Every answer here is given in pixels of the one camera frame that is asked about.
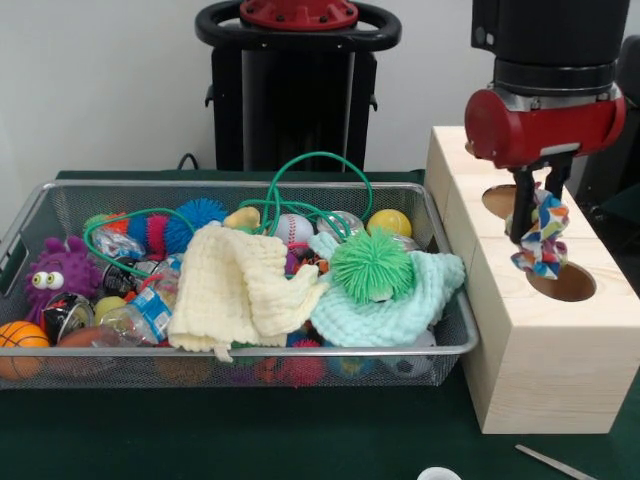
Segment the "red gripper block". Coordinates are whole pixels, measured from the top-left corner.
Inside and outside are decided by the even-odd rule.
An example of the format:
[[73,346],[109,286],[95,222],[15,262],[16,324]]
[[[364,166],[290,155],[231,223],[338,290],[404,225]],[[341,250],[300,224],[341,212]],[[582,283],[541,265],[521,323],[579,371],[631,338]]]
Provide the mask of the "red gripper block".
[[519,245],[532,226],[535,182],[527,167],[547,157],[545,190],[562,199],[571,176],[571,153],[599,152],[617,140],[626,118],[622,97],[556,108],[524,108],[526,99],[497,89],[475,92],[467,103],[464,126],[475,157],[498,169],[515,168],[510,240]]

